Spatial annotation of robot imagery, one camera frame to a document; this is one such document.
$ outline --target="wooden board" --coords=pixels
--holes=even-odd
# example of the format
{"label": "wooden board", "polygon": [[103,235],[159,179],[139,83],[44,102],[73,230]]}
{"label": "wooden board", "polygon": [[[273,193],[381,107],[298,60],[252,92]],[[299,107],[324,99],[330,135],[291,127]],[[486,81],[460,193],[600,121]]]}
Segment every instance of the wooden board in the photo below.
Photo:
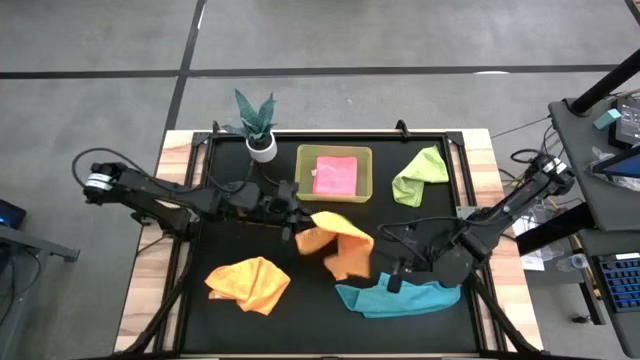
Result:
{"label": "wooden board", "polygon": [[[299,130],[283,130],[280,132],[293,131]],[[314,132],[338,131],[345,132],[345,130],[314,130]],[[389,130],[348,130],[346,132],[349,131],[389,132]],[[412,130],[412,132],[420,131],[462,131],[478,205],[493,206],[504,197],[488,130]],[[191,138],[194,132],[197,131],[175,130],[167,132],[156,172],[157,177],[178,183],[184,182],[189,152],[191,150]],[[464,204],[467,197],[464,190],[464,179],[460,171],[460,161],[456,148],[452,146],[451,149],[452,157],[454,158],[456,182],[458,184],[461,201]],[[198,165],[196,166],[194,181],[200,179],[202,159],[203,154],[201,152],[198,156]],[[142,232],[140,247],[158,239],[159,236],[160,232],[157,228],[145,228]],[[163,240],[153,248],[149,248],[136,259],[120,329],[116,338],[115,351],[126,349],[149,323],[149,320],[158,309],[162,299],[162,291],[169,264],[171,241],[172,240],[169,239]],[[185,249],[187,246],[187,244],[183,244],[181,255],[186,253]],[[490,267],[500,306],[527,341],[538,349],[542,349],[542,340],[533,312],[533,305],[531,304],[527,281],[524,276],[524,271],[522,270],[517,245],[511,240],[503,238],[493,252]],[[177,306],[174,307],[172,316],[168,322],[165,340],[166,349],[170,349],[173,344],[176,309]],[[491,317],[486,307],[484,307],[484,304],[481,305],[481,310],[487,343],[490,349],[495,349]]]}

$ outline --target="blue keyboard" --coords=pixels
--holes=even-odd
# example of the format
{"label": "blue keyboard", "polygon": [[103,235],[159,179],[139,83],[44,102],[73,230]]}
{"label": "blue keyboard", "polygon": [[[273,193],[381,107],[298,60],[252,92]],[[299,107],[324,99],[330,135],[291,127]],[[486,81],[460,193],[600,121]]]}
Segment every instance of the blue keyboard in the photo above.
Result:
{"label": "blue keyboard", "polygon": [[598,263],[615,311],[640,311],[640,254],[598,256]]}

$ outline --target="yellow towel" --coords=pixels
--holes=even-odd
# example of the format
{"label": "yellow towel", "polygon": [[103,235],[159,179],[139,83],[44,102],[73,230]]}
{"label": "yellow towel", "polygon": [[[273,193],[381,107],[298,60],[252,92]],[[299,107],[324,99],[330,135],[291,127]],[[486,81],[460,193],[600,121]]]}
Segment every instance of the yellow towel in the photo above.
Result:
{"label": "yellow towel", "polygon": [[262,256],[221,266],[204,281],[209,299],[234,299],[243,311],[269,315],[291,279]]}
{"label": "yellow towel", "polygon": [[349,275],[368,278],[373,238],[338,214],[323,211],[311,215],[311,219],[316,227],[296,235],[300,254],[314,253],[337,239],[338,253],[324,259],[327,269],[336,280],[345,280]]}

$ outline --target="pink napkin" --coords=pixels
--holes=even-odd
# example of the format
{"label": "pink napkin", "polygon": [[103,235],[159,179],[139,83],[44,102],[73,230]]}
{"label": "pink napkin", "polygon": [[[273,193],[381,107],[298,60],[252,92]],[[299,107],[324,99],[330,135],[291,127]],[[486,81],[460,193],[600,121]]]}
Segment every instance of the pink napkin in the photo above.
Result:
{"label": "pink napkin", "polygon": [[318,156],[313,193],[355,195],[358,182],[358,159],[353,156]]}

